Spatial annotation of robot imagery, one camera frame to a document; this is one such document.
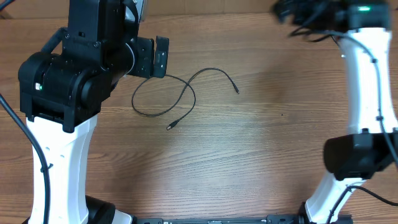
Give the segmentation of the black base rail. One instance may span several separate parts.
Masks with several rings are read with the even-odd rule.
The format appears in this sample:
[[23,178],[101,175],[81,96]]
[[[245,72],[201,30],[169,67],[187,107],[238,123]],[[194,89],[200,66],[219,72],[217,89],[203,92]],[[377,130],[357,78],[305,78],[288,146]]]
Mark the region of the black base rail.
[[308,218],[303,215],[268,215],[255,218],[188,218],[162,219],[137,218],[133,224],[309,224]]

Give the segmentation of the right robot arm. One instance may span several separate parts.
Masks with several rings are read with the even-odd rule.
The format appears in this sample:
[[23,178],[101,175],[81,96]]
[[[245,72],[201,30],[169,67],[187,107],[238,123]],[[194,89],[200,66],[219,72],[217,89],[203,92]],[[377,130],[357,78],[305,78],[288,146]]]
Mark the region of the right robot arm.
[[355,190],[397,162],[397,118],[389,80],[391,7],[381,0],[278,1],[280,22],[292,16],[292,36],[331,38],[346,65],[349,118],[344,136],[323,147],[326,173],[296,215],[269,215],[268,223],[351,223],[340,210]]

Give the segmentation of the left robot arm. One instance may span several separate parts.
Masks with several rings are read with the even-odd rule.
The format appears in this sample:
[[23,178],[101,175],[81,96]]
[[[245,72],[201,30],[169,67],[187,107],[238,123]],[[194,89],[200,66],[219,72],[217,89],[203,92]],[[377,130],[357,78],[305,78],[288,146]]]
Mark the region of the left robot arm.
[[18,71],[20,109],[34,137],[28,223],[135,223],[86,194],[88,150],[102,103],[125,75],[162,78],[169,40],[139,37],[145,0],[74,0],[60,28]]

